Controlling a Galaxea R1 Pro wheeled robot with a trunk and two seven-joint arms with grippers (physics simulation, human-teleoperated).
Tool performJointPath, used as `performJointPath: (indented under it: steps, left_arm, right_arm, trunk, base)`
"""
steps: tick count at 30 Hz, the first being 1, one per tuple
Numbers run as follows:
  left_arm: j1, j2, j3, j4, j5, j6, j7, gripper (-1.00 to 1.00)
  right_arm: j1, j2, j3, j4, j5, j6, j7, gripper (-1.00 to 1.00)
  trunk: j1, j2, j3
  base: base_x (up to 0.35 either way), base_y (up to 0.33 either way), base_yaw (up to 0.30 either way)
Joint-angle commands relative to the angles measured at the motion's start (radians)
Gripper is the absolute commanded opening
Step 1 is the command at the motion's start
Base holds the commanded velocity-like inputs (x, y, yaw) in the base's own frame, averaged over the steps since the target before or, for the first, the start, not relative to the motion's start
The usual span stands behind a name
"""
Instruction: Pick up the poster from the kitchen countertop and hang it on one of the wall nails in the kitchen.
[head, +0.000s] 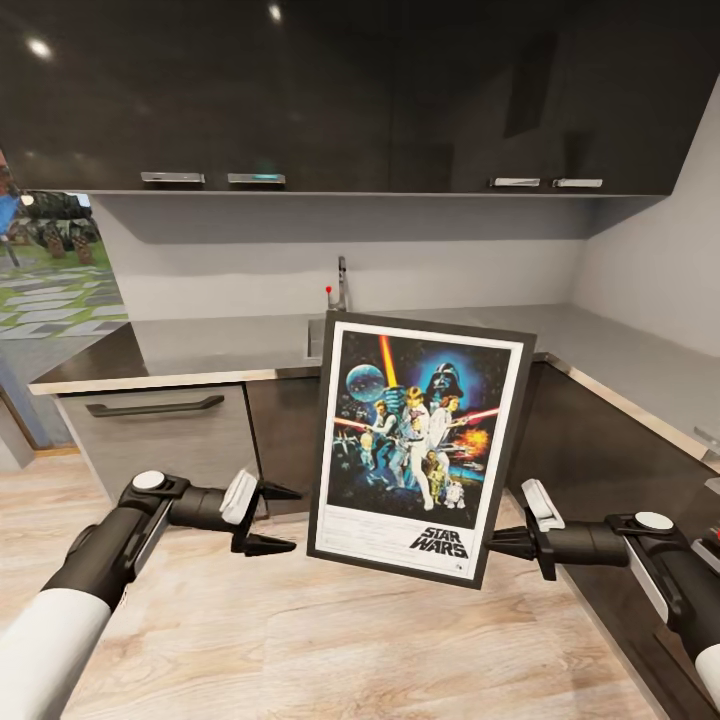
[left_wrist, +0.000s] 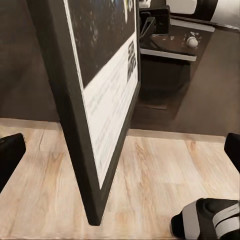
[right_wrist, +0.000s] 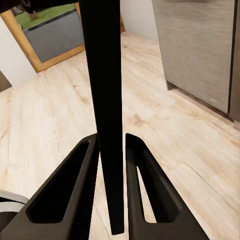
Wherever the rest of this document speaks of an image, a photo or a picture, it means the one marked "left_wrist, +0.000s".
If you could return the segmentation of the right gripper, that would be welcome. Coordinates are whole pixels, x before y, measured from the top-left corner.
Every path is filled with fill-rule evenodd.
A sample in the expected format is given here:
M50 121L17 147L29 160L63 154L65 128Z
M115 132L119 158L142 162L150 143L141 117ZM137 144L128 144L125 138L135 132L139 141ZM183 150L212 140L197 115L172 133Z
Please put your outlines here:
M151 35L167 34L170 30L170 6L151 0L149 8L139 9L139 44Z

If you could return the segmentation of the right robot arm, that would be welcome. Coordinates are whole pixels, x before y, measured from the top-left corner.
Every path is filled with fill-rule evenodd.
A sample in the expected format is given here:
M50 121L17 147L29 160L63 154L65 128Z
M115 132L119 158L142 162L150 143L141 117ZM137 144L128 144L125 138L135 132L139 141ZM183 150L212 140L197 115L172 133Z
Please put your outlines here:
M240 0L139 0L139 13L139 44L169 33L170 16L240 28Z

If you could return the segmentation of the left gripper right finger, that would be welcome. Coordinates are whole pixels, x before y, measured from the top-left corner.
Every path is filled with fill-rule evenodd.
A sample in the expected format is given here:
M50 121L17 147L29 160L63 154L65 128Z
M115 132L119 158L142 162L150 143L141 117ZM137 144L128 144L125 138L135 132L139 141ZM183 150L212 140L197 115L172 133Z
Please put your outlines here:
M228 133L225 144L224 151L240 172L240 135L235 133Z

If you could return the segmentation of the poster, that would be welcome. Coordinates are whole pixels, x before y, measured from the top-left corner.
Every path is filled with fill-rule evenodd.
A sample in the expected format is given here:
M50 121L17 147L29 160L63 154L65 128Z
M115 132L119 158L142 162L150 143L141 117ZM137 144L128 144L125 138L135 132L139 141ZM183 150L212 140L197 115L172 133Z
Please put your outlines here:
M89 224L101 226L141 88L139 0L27 0Z

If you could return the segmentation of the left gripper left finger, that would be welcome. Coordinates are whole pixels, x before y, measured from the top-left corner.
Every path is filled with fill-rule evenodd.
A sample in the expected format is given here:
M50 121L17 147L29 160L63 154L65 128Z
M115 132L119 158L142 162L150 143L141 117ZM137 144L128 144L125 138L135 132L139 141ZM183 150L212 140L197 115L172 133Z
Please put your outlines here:
M0 193L26 153L22 133L0 138Z

